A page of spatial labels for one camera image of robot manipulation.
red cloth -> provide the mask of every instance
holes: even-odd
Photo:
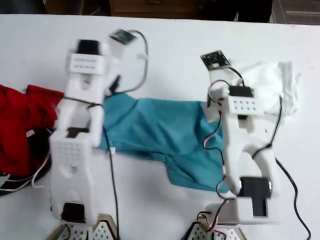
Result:
[[[26,132],[52,128],[62,92],[29,85],[26,94],[0,85],[0,170],[15,176],[31,174]]]

cable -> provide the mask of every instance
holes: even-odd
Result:
[[[266,150],[266,149],[269,149],[272,147],[273,145],[273,142],[275,140],[275,137],[276,137],[276,133],[278,131],[278,128],[279,128],[279,123],[280,123],[280,120],[281,120],[281,116],[282,116],[282,98],[280,96],[280,110],[279,110],[279,114],[278,114],[278,119],[276,121],[276,125],[275,125],[275,128],[274,128],[274,131],[273,131],[273,134],[272,134],[272,137],[271,137],[271,140],[270,140],[270,143],[267,144],[266,146],[258,149],[253,155],[252,155],[252,159],[254,159],[258,153],[260,153],[261,151],[263,150]],[[291,177],[291,175],[289,174],[289,172],[286,170],[286,168],[281,164],[281,162],[275,157],[275,162],[276,164],[278,164],[278,166],[281,168],[281,170],[284,172],[284,174],[287,176],[287,178],[289,179],[289,181],[291,182],[292,186],[293,186],[293,189],[294,189],[294,199],[293,199],[293,208],[294,208],[294,212],[296,214],[296,217],[298,218],[298,220],[300,221],[300,223],[303,225],[303,227],[305,228],[305,230],[307,231],[308,233],[308,237],[307,237],[307,240],[310,240],[311,239],[311,231],[310,229],[308,228],[308,226],[306,225],[306,223],[302,220],[302,218],[300,217],[300,214],[298,212],[298,208],[297,208],[297,199],[298,199],[298,187],[294,181],[294,179]]]
[[[208,94],[210,100],[211,100],[213,103],[216,103],[216,102],[218,102],[219,100],[222,100],[222,99],[223,99],[223,98],[220,98],[220,99],[218,99],[218,100],[216,101],[216,100],[214,100],[214,98],[211,96],[211,88],[212,88],[212,86],[215,85],[216,83],[221,83],[221,82],[227,84],[228,87],[231,87],[231,84],[228,83],[226,80],[223,80],[223,79],[218,79],[218,80],[215,80],[214,82],[212,82],[212,83],[210,84],[210,86],[208,87],[208,93],[207,93],[207,94]]]
[[[224,183],[225,179],[226,179],[226,176],[223,176],[222,180],[215,186],[215,192],[223,200],[233,200],[233,199],[235,199],[235,197],[225,197],[219,192],[219,188],[222,186],[222,184]]]
[[[68,240],[70,237],[71,237],[71,229],[70,229],[70,227],[67,225],[67,224],[65,224],[65,227],[68,229],[68,236],[66,237],[66,238],[64,238],[63,240]]]
[[[91,13],[90,16],[96,14],[100,9],[101,9],[101,7],[99,7],[97,10],[95,10],[93,13]]]
[[[200,212],[196,215],[196,221],[197,221],[198,223],[200,223],[200,221],[199,221],[199,215],[201,215],[202,217],[205,218],[206,223],[209,224],[209,223],[208,223],[208,219],[207,219],[207,217],[206,217],[205,214],[211,214],[211,212],[210,212],[210,211],[200,211]]]
[[[31,178],[32,178],[31,176],[28,176],[28,177],[17,179],[17,180],[7,179],[6,182],[22,182],[22,181],[25,181],[25,180],[29,180]]]
[[[49,150],[49,152],[47,153],[47,155],[46,155],[46,157],[45,157],[42,165],[38,168],[38,170],[35,172],[35,174],[34,174],[33,177],[32,177],[31,185],[32,185],[32,187],[33,187],[34,189],[40,189],[40,188],[44,188],[44,187],[45,187],[44,185],[36,185],[36,184],[35,184],[35,179],[36,179],[38,173],[39,173],[39,172],[44,168],[44,166],[47,164],[47,161],[48,161],[48,159],[49,159],[49,156],[50,156],[50,150]]]
[[[227,239],[227,235],[226,235],[225,233],[223,233],[222,231],[214,230],[214,232],[223,235],[223,236],[224,236],[223,240],[226,240],[226,239]]]
[[[208,230],[206,230],[207,233],[210,232],[210,231],[212,231],[212,230],[215,228],[215,226],[218,224],[219,213],[220,213],[222,207],[226,204],[227,201],[228,201],[228,200],[224,200],[224,201],[221,203],[221,205],[219,206],[218,210],[217,210],[216,213],[215,213],[212,226],[211,226]]]
[[[208,134],[202,141],[202,146],[204,149],[210,150],[210,148],[206,147],[207,142],[218,132],[220,125],[221,125],[221,112],[219,111],[219,120],[215,130],[212,133]]]
[[[148,41],[147,41],[145,35],[143,35],[138,30],[128,30],[127,32],[133,33],[133,34],[139,34],[142,37],[142,39],[144,41],[144,51],[145,51],[145,55],[147,56],[147,58],[145,58],[145,60],[144,60],[145,63],[144,63],[144,70],[143,70],[143,75],[142,75],[141,81],[135,87],[129,88],[129,89],[124,90],[124,91],[115,92],[113,95],[124,94],[124,93],[129,93],[129,92],[138,90],[139,88],[141,88],[141,86],[145,83],[145,81],[147,79],[148,66],[149,66],[149,45],[148,45]]]
[[[272,147],[272,144],[274,143],[274,140],[275,140],[275,137],[276,137],[276,134],[277,134],[277,131],[278,131],[278,128],[279,128],[279,123],[280,123],[280,120],[281,120],[281,116],[282,116],[282,97],[280,96],[280,109],[279,109],[279,114],[278,114],[278,118],[277,118],[277,121],[276,121],[276,124],[275,124],[275,128],[274,128],[274,131],[273,131],[273,134],[272,134],[272,137],[271,137],[271,140],[270,142],[265,145],[264,147],[258,149],[253,155],[252,155],[252,159],[254,159],[258,153],[260,153],[261,151],[265,150],[265,149],[269,149]]]
[[[15,192],[18,191],[20,189],[23,189],[25,186],[27,186],[30,183],[30,180],[26,181],[24,184],[22,184],[20,187],[16,188],[16,189],[6,189],[6,188],[0,188],[0,191],[5,191],[5,192]]]
[[[245,81],[244,81],[244,78],[242,77],[242,75],[240,74],[240,72],[238,72],[236,69],[234,69],[233,67],[231,66],[227,66],[225,67],[226,69],[230,69],[232,72],[234,72],[235,74],[237,74],[239,76],[239,78],[242,80],[240,83],[242,83],[242,85],[245,87]]]
[[[305,222],[302,220],[302,218],[300,217],[300,214],[299,214],[298,208],[297,208],[298,187],[297,187],[294,179],[289,174],[289,172],[285,169],[285,167],[281,164],[281,162],[277,158],[275,158],[275,162],[276,162],[276,164],[278,164],[278,166],[281,168],[281,170],[284,172],[284,174],[287,176],[287,178],[289,179],[289,181],[291,182],[291,184],[293,186],[293,189],[294,189],[294,199],[293,199],[294,212],[296,214],[296,217],[299,219],[300,223],[304,226],[305,230],[308,232],[307,240],[309,240],[309,239],[311,239],[311,231],[308,228],[308,226],[305,224]]]
[[[110,142],[109,142],[107,131],[106,131],[105,127],[103,127],[103,133],[104,133],[104,136],[105,136],[106,144],[108,145],[108,152],[109,152],[109,158],[110,158],[111,179],[112,179],[114,202],[115,202],[116,239],[119,240],[120,239],[120,234],[119,234],[119,208],[118,208],[118,197],[117,197],[117,189],[116,189],[115,174],[114,174],[114,164],[113,164],[112,154],[111,154],[111,150],[110,150]]]

white table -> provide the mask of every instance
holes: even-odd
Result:
[[[198,20],[160,20],[100,16],[0,15],[0,83],[18,90],[27,84],[64,90],[67,51],[76,39],[105,41],[117,28],[138,29],[149,42],[147,82],[134,97],[171,100],[206,98],[208,72],[200,55],[221,49],[241,60],[293,60],[302,72],[300,111],[279,131],[274,143],[278,159],[299,187],[298,208],[312,231],[320,235],[320,27]],[[137,83],[138,62],[123,68],[122,88]],[[101,212],[115,218],[108,158],[92,159],[99,181]],[[156,161],[114,156],[123,240],[178,240],[196,214],[218,201],[213,192],[170,184],[165,166]],[[249,240],[306,239],[293,210],[294,191],[281,173],[281,224],[248,225]],[[48,185],[49,176],[42,181]],[[44,239],[59,224],[50,212],[46,189],[27,187],[0,198],[0,239]]]

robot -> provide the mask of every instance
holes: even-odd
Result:
[[[223,174],[230,191],[235,195],[219,214],[225,224],[262,224],[277,222],[277,197],[280,179],[272,148],[266,148],[270,139],[264,128],[262,101],[246,86],[221,87],[212,91],[219,101],[223,132]],[[254,156],[253,161],[261,177],[240,176],[239,162],[242,152]],[[206,210],[217,212],[218,206],[210,204]]]
[[[98,147],[101,141],[105,94],[119,76],[118,62],[125,47],[135,38],[127,31],[118,30],[109,36],[108,43],[82,39],[68,58],[65,99],[60,106],[56,131],[49,138],[50,204],[56,219],[75,226],[79,232],[87,232],[98,219],[97,194],[89,168],[92,148]],[[75,112],[83,104],[90,116],[89,126],[73,127]]]

blue cloth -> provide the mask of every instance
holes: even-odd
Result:
[[[111,147],[146,160],[162,161],[172,184],[215,191],[223,177],[219,151],[205,150],[203,139],[218,122],[208,123],[199,101],[135,99],[119,94],[104,102],[104,127]],[[223,150],[221,129],[207,146]],[[101,149],[107,149],[102,134]],[[227,192],[226,185],[220,192]]]

